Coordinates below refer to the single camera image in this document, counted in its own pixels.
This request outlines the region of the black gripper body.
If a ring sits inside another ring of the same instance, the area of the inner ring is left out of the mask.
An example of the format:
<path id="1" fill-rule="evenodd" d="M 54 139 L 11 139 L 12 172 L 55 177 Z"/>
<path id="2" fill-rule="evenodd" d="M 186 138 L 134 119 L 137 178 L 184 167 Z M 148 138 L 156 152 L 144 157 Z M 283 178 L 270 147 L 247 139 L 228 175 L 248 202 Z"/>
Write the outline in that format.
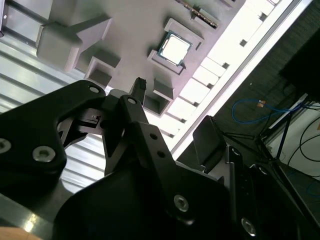
<path id="1" fill-rule="evenodd" d="M 177 170 L 191 225 L 168 214 L 147 171 L 132 163 L 70 197 L 54 220 L 54 239 L 233 240 L 228 190 L 210 177 Z"/>

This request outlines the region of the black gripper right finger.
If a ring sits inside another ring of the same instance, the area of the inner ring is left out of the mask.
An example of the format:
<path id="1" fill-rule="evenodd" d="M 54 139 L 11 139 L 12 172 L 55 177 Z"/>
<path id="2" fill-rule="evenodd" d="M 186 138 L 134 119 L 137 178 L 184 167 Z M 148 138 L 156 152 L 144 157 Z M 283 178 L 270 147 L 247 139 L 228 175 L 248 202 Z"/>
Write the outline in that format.
<path id="1" fill-rule="evenodd" d="M 284 215 L 268 202 L 263 181 L 271 176 L 260 164 L 246 166 L 241 152 L 226 143 L 215 119 L 207 115 L 192 134 L 198 162 L 229 194 L 230 220 L 243 240 L 284 240 Z"/>

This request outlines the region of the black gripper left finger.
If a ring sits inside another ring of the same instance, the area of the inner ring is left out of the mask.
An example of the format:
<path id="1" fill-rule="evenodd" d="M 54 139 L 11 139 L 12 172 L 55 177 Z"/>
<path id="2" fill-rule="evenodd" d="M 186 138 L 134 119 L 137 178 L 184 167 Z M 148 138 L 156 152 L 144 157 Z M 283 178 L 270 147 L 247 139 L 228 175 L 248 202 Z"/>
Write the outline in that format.
<path id="1" fill-rule="evenodd" d="M 66 149 L 97 134 L 105 151 L 104 178 L 138 163 L 167 213 L 192 224 L 178 166 L 143 111 L 145 91 L 142 78 L 130 93 L 109 94 L 80 80 L 2 114 L 0 191 L 37 210 L 66 167 Z"/>

